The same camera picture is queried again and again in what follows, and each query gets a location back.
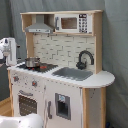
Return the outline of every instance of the microwave door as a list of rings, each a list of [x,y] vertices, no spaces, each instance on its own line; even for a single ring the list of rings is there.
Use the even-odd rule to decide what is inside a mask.
[[[79,33],[79,15],[57,14],[55,15],[56,32]]]

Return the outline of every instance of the range hood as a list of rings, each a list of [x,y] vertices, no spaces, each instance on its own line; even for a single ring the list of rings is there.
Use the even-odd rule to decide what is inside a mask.
[[[44,23],[44,15],[36,15],[36,23],[25,28],[25,32],[53,33],[53,28]]]

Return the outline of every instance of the oven window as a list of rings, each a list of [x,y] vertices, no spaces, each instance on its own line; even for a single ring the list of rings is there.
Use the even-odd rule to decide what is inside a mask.
[[[77,18],[61,18],[62,29],[77,29]]]
[[[19,95],[19,111],[21,116],[26,116],[31,113],[37,114],[37,102]]]

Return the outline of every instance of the knob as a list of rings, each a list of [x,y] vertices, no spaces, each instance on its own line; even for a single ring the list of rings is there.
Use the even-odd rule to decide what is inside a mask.
[[[32,82],[32,86],[36,87],[37,86],[37,82],[36,81],[33,81]]]
[[[18,76],[15,76],[15,77],[13,77],[13,78],[14,78],[14,81],[15,81],[15,82],[19,80]]]

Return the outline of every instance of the tile backsplash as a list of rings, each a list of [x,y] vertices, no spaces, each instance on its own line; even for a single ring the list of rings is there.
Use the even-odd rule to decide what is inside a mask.
[[[94,37],[38,34],[33,35],[33,40],[34,55],[41,62],[75,68],[81,51],[88,50],[94,57]],[[81,60],[87,61],[87,69],[94,70],[88,55],[83,54]]]

